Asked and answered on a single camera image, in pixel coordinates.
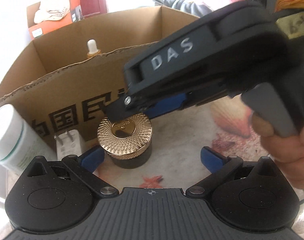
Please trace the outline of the person's right hand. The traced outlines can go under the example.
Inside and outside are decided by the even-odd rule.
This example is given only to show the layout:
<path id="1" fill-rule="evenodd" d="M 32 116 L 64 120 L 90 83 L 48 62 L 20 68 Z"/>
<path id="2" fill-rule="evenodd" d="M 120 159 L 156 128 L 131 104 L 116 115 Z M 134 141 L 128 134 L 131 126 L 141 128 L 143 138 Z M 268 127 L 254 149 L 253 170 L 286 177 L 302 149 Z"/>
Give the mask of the person's right hand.
<path id="1" fill-rule="evenodd" d="M 262 147 L 297 189 L 304 189 L 304 127 L 299 135 L 282 138 L 273 126 L 257 113 L 252 115 L 253 130 L 260 136 Z"/>

